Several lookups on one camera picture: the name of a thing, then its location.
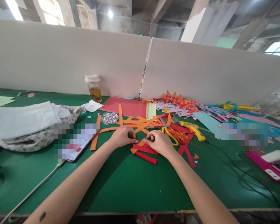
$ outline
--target white tissue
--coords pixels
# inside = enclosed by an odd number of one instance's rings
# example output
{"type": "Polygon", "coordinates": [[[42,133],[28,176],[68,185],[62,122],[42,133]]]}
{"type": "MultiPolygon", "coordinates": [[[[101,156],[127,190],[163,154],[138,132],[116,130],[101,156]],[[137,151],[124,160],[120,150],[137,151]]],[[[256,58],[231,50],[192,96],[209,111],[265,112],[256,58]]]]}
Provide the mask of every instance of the white tissue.
{"type": "Polygon", "coordinates": [[[89,103],[83,104],[83,106],[86,108],[87,111],[95,112],[97,109],[101,108],[103,105],[91,100],[91,101],[89,101],[89,103]]]}

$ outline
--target hand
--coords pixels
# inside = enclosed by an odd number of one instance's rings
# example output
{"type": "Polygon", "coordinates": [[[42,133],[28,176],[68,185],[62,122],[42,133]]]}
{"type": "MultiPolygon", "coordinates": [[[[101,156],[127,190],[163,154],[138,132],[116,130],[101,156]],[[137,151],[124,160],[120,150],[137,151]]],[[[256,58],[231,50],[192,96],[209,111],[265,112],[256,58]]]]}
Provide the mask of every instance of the hand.
{"type": "Polygon", "coordinates": [[[175,153],[176,150],[174,149],[172,142],[168,136],[166,136],[161,130],[153,130],[148,133],[146,138],[151,138],[151,142],[149,140],[144,139],[143,141],[148,144],[152,149],[156,150],[161,155],[165,156],[166,158],[175,153]]]}
{"type": "Polygon", "coordinates": [[[136,140],[136,134],[134,129],[130,128],[128,125],[123,125],[119,129],[117,129],[109,141],[112,143],[112,146],[115,148],[125,146],[127,144],[137,144],[139,143],[136,140]]]}

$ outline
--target black cable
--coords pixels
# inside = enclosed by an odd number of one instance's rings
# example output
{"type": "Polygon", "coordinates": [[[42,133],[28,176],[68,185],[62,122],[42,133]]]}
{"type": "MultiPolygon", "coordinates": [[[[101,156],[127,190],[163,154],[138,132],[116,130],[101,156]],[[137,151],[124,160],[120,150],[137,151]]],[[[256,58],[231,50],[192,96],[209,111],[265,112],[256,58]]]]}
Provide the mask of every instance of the black cable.
{"type": "Polygon", "coordinates": [[[273,192],[272,192],[264,183],[262,183],[260,180],[256,179],[255,177],[251,176],[250,174],[246,173],[246,172],[243,171],[240,167],[238,167],[238,166],[235,164],[235,162],[234,162],[222,149],[220,149],[218,146],[213,145],[212,143],[208,142],[207,140],[205,140],[205,142],[208,143],[208,144],[210,144],[210,145],[212,145],[212,146],[214,146],[214,147],[216,147],[216,148],[219,149],[221,152],[223,152],[223,153],[228,157],[228,159],[230,159],[230,161],[234,164],[234,166],[235,166],[236,168],[238,168],[240,171],[242,171],[243,173],[245,173],[245,174],[247,174],[248,176],[252,177],[254,180],[256,180],[256,181],[258,181],[259,183],[261,183],[261,184],[271,193],[271,195],[273,196],[273,198],[275,199],[275,201],[277,202],[277,204],[280,206],[280,202],[278,201],[278,199],[275,197],[275,195],[273,194],[273,192]]]}

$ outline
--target green table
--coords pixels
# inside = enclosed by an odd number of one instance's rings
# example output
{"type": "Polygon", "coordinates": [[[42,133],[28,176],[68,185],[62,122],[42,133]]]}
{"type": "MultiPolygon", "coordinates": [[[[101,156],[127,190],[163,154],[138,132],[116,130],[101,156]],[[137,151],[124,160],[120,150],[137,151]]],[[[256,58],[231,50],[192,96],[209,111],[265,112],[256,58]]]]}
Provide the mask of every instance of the green table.
{"type": "MultiPolygon", "coordinates": [[[[0,90],[0,96],[13,96],[16,100],[6,107],[19,107],[51,101],[57,104],[80,106],[90,100],[87,95],[34,92],[35,97],[27,94],[17,97],[19,90],[0,90]]],[[[77,123],[95,123],[97,111],[86,112],[79,116],[77,123]]],[[[183,121],[195,123],[203,128],[199,121],[188,118],[183,121]]],[[[110,127],[102,124],[101,128],[110,127]]],[[[221,145],[221,140],[212,133],[201,130],[206,139],[221,147],[235,163],[266,184],[280,200],[280,184],[270,179],[255,163],[244,155],[243,149],[234,145],[232,149],[221,145]]],[[[110,138],[113,131],[99,134],[98,148],[110,138]]],[[[143,139],[143,133],[137,133],[143,139]]],[[[268,152],[280,149],[280,142],[269,144],[268,152]]],[[[257,181],[238,170],[232,162],[217,148],[205,142],[199,142],[194,136],[190,144],[191,153],[196,153],[198,167],[195,172],[205,181],[219,199],[234,209],[274,209],[278,205],[271,194],[257,181]]],[[[77,212],[84,214],[137,214],[170,213],[181,210],[193,210],[188,194],[178,175],[163,156],[150,155],[157,159],[157,166],[136,157],[130,152],[130,145],[118,148],[106,161],[94,179],[77,212]]],[[[16,211],[18,215],[29,215],[41,202],[64,181],[93,152],[90,144],[79,159],[66,162],[16,211]]],[[[37,152],[0,151],[0,215],[9,213],[41,180],[56,166],[54,145],[37,152]]]]}

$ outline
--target white partition board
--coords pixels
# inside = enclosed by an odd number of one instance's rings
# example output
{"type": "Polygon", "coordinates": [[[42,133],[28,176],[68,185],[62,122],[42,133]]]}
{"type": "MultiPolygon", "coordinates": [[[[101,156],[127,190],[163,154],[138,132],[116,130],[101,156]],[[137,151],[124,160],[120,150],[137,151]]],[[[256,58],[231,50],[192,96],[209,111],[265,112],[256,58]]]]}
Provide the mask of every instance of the white partition board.
{"type": "Polygon", "coordinates": [[[254,106],[280,87],[280,56],[153,38],[141,98],[254,106]]]}
{"type": "Polygon", "coordinates": [[[89,94],[99,74],[102,95],[138,97],[151,38],[0,20],[0,88],[89,94]]]}

